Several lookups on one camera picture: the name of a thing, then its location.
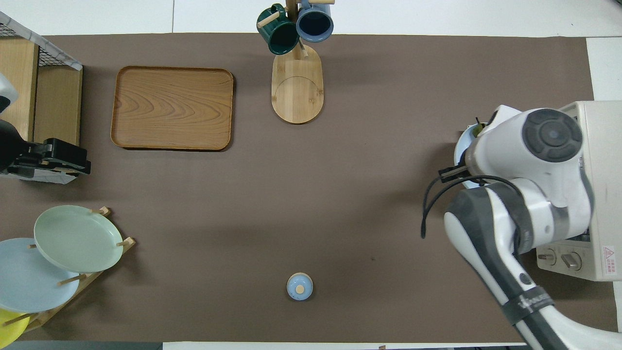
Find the gray strap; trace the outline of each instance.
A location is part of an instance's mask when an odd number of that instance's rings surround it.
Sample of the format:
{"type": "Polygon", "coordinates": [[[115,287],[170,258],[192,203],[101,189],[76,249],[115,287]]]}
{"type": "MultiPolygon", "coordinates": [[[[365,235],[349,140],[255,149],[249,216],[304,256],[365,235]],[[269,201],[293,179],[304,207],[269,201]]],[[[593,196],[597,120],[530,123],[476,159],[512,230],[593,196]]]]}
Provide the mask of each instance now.
{"type": "Polygon", "coordinates": [[[520,320],[542,309],[545,306],[554,305],[553,299],[541,286],[535,286],[524,291],[501,307],[503,314],[514,326],[520,320]]]}

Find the mug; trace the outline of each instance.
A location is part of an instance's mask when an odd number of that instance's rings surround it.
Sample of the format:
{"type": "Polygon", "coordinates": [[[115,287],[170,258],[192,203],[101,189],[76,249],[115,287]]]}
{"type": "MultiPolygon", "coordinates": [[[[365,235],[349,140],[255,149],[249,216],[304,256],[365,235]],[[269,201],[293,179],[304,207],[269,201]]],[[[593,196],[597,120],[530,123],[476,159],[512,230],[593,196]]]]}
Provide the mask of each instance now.
{"type": "Polygon", "coordinates": [[[281,4],[274,4],[269,9],[263,10],[257,18],[257,22],[268,18],[274,13],[279,17],[261,28],[257,28],[261,36],[268,44],[268,49],[275,55],[284,55],[290,52],[300,40],[296,25],[287,18],[287,13],[281,4]]]}
{"type": "Polygon", "coordinates": [[[309,4],[309,0],[302,0],[302,9],[298,13],[296,30],[298,35],[306,41],[320,42],[326,40],[333,32],[330,5],[309,4]]]}

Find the red triangle symbol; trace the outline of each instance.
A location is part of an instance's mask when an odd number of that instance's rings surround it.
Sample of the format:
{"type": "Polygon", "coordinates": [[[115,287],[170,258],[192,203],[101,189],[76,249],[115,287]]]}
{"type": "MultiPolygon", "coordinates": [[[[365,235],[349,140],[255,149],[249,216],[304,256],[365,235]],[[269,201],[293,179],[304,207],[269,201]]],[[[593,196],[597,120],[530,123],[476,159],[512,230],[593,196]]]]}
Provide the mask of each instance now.
{"type": "Polygon", "coordinates": [[[613,255],[613,251],[605,247],[605,259],[609,259],[609,257],[612,255],[613,255]]]}

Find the green mug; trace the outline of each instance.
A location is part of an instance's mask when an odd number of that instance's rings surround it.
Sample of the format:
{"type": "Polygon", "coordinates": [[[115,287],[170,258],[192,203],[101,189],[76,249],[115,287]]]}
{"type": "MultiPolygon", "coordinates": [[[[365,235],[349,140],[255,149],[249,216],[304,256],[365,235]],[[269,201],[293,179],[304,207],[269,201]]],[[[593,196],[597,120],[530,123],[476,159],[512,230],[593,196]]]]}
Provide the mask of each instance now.
{"type": "Polygon", "coordinates": [[[257,22],[268,18],[278,12],[279,17],[261,28],[257,28],[261,36],[268,44],[268,49],[275,55],[284,55],[290,52],[300,40],[296,31],[296,23],[287,18],[287,13],[281,4],[274,4],[269,9],[263,10],[257,18],[257,22]]]}

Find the mug handle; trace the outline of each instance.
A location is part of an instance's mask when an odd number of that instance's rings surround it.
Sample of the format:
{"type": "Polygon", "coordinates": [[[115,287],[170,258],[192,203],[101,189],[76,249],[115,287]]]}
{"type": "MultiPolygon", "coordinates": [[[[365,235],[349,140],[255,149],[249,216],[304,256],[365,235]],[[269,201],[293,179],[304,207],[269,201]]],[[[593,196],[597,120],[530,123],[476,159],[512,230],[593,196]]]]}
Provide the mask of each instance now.
{"type": "Polygon", "coordinates": [[[283,5],[274,4],[270,8],[270,10],[272,11],[272,13],[279,11],[279,21],[284,21],[287,19],[287,11],[285,11],[285,8],[283,7],[283,5]]]}

